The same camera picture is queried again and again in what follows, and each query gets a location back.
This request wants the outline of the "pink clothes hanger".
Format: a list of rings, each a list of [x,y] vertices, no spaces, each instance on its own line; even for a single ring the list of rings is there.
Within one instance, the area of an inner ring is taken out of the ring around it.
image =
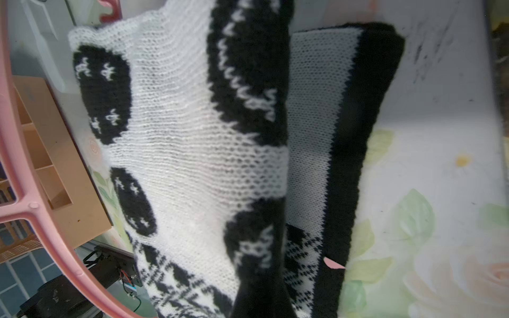
[[[15,87],[11,73],[11,62],[8,49],[7,5],[1,3],[1,161],[7,174],[16,200],[1,205],[1,222],[8,223],[24,219],[30,223],[36,236],[50,254],[53,261],[64,275],[64,263],[76,260],[74,249],[62,236],[50,210],[48,202],[42,197],[42,187],[36,179],[34,166],[29,158],[29,151],[22,133],[21,123],[15,100]],[[127,313],[117,315],[106,311],[110,317],[136,317],[137,314],[125,307],[108,291],[113,303],[120,305]]]

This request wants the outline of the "smiley plaid black white scarf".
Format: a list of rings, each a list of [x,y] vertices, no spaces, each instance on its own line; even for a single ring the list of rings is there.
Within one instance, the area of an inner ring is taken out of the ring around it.
[[[292,1],[167,1],[68,36],[159,317],[337,317],[386,23],[291,32]]]

